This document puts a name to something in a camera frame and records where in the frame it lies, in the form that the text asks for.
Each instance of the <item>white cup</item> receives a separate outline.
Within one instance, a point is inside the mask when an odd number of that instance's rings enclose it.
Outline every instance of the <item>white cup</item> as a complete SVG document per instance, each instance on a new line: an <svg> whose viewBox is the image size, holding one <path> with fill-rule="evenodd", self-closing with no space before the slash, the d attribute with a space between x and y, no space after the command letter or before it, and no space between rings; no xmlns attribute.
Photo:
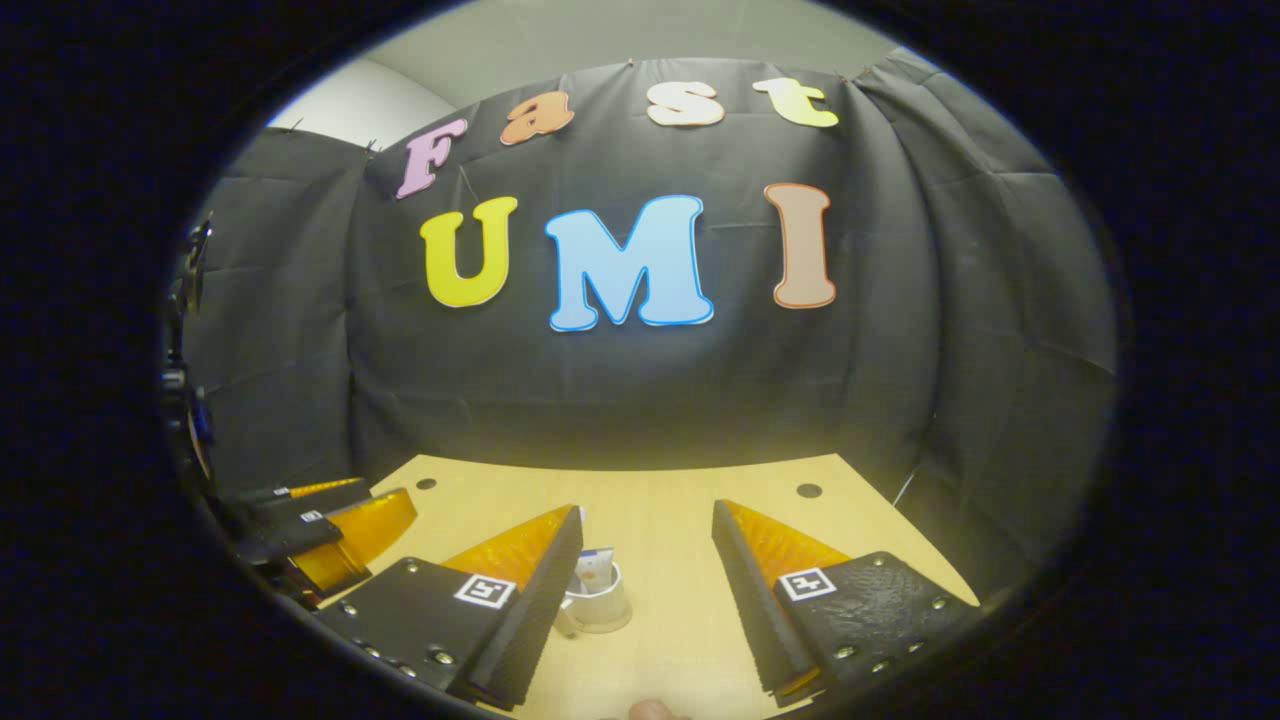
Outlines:
<svg viewBox="0 0 1280 720"><path fill-rule="evenodd" d="M609 587L596 593L577 592L582 589L577 575L570 580L568 591L556 615L554 628L573 637L577 633L612 633L631 620L631 603L622 591L622 570L618 564L612 566Z"/></svg>

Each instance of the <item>white wall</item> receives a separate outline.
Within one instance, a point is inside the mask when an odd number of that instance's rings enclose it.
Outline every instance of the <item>white wall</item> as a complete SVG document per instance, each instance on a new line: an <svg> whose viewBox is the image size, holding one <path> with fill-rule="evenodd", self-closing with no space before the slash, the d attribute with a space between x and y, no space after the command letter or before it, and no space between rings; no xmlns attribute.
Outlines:
<svg viewBox="0 0 1280 720"><path fill-rule="evenodd" d="M430 90L367 59L311 86L268 126L293 127L381 150L456 110Z"/></svg>

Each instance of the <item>blue letter m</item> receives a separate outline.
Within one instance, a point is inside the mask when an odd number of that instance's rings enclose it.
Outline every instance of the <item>blue letter m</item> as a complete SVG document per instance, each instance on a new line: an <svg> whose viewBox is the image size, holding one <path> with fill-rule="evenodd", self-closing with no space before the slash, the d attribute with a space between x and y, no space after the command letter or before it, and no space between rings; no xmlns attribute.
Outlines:
<svg viewBox="0 0 1280 720"><path fill-rule="evenodd" d="M640 278L649 278L649 299L640 319L650 325L694 325L712 319L716 307L698 287L694 219L703 201L690 195L654 197L640 209L626 249L590 210L573 210L547 223L559 252L559 307L552 328L559 332L595 327L599 314L586 304L586 283L600 305L622 324L631 311Z"/></svg>

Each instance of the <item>black fabric backdrop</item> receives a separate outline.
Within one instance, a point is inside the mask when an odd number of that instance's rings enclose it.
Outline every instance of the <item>black fabric backdrop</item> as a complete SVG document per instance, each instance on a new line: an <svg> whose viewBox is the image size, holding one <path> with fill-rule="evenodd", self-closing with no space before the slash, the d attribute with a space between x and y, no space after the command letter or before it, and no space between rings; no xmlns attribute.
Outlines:
<svg viewBox="0 0 1280 720"><path fill-rule="evenodd" d="M792 124L751 83L822 88L832 128ZM713 86L727 117L671 128L645 91ZM520 101L563 90L573 120L507 147ZM739 60L609 65L512 90L467 119L426 191L397 201L404 138L376 155L266 129L210 196L205 309L188 323L232 488L384 477L419 452L515 465L666 469L840 452L979 597L1021 578L1075 519L1111 416L1116 318L1078 200L998 113L905 50L851 82ZM832 199L836 301L773 302L781 228L765 184ZM700 197L692 327L548 324L543 225L590 209L625 241L660 195ZM451 309L426 288L424 220L515 196L511 275Z"/></svg>

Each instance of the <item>ceiling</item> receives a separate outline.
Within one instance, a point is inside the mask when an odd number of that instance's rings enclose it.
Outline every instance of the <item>ceiling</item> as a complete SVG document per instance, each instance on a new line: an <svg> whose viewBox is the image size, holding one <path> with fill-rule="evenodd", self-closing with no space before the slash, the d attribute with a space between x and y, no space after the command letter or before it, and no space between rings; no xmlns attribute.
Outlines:
<svg viewBox="0 0 1280 720"><path fill-rule="evenodd" d="M463 108L627 59L735 58L855 76L896 46L808 0L476 0L365 58Z"/></svg>

